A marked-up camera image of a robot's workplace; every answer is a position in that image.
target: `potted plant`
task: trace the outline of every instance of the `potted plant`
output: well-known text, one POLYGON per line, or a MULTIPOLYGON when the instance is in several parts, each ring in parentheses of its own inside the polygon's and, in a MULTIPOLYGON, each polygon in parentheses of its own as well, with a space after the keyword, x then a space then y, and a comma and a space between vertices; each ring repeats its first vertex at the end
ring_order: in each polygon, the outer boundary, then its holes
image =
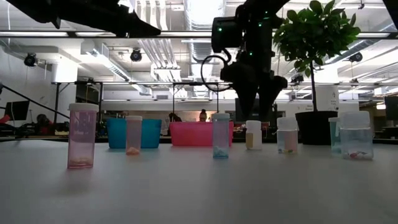
POLYGON ((355 14, 347 18, 344 9, 334 9, 335 1, 325 7, 319 1, 311 1, 310 7, 300 12, 289 10, 287 18, 274 36, 285 60, 294 61, 294 68, 311 77, 313 111, 297 113, 296 119, 304 144, 330 144, 328 118, 336 117, 336 111, 318 111, 314 81, 314 65, 323 65, 323 59, 348 50, 361 29, 355 27, 355 14))

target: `white lid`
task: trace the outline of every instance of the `white lid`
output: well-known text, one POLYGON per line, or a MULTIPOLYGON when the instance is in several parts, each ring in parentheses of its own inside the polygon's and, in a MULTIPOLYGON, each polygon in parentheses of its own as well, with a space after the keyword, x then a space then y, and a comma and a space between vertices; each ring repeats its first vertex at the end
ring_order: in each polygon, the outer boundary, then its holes
POLYGON ((352 111, 341 114, 341 128, 368 128, 371 124, 369 112, 352 111))
POLYGON ((211 115, 213 119, 229 119, 229 114, 215 113, 211 115))
POLYGON ((296 118, 278 118, 276 120, 278 129, 297 130, 296 118))
POLYGON ((128 121, 142 121, 142 116, 126 116, 128 121))
POLYGON ((329 118, 329 122, 340 122, 340 118, 329 118))
POLYGON ((261 130, 261 121, 247 121, 246 128, 250 130, 261 130))
POLYGON ((95 111, 98 112, 100 108, 98 105, 91 103, 71 103, 69 104, 70 111, 95 111))

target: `blue bin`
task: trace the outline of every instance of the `blue bin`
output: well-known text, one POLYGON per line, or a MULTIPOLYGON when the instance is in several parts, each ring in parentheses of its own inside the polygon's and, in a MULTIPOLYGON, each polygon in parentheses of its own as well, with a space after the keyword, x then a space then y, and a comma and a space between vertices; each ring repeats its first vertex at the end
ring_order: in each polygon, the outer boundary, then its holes
POLYGON ((125 149, 126 148, 126 120, 111 118, 106 121, 108 129, 109 148, 125 149))
MULTIPOLYGON (((109 148, 126 148, 126 120, 111 118, 106 122, 108 129, 109 148)), ((141 134, 141 149, 156 149, 159 147, 162 120, 143 119, 141 134)))
POLYGON ((141 134, 141 149, 156 149, 159 147, 162 120, 143 119, 141 134))

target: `plant pot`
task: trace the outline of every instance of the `plant pot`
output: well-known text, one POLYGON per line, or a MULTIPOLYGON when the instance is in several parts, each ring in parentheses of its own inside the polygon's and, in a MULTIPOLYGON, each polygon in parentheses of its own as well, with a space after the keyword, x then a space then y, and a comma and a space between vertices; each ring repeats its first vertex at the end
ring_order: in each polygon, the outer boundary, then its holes
POLYGON ((311 111, 296 114, 303 144, 330 145, 329 118, 337 117, 336 111, 311 111))

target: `green leaves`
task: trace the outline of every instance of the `green leaves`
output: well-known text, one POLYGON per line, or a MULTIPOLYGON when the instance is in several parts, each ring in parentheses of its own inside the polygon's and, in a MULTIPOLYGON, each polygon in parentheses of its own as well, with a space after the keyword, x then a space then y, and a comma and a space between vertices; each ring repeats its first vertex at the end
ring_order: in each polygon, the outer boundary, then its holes
POLYGON ((342 12, 344 12, 344 9, 334 9, 334 10, 331 12, 331 14, 332 14, 332 15, 337 15, 337 14, 340 14, 340 13, 342 13, 342 12))
POLYGON ((335 5, 335 0, 330 1, 328 4, 326 4, 325 9, 323 10, 323 13, 329 14, 334 5, 335 5))
POLYGON ((351 26, 354 26, 356 22, 356 14, 353 14, 353 17, 351 18, 351 22, 349 23, 351 26))
POLYGON ((300 12, 289 10, 283 25, 274 35, 274 44, 294 68, 311 75, 311 62, 324 65, 324 57, 341 55, 361 29, 354 27, 356 16, 348 19, 344 9, 333 9, 335 0, 324 8, 318 1, 300 12))
POLYGON ((287 11, 287 18, 289 18, 292 22, 298 21, 299 17, 294 10, 287 11))
POLYGON ((311 69, 310 69, 310 68, 307 68, 307 69, 305 70, 305 76, 307 76, 307 77, 310 77, 310 76, 311 76, 311 69))
POLYGON ((322 60, 321 58, 316 57, 316 58, 314 58, 313 60, 314 60, 315 63, 317 63, 318 65, 323 65, 323 60, 322 60))
POLYGON ((322 5, 318 1, 311 1, 310 8, 313 12, 315 12, 318 15, 321 15, 323 13, 322 5))

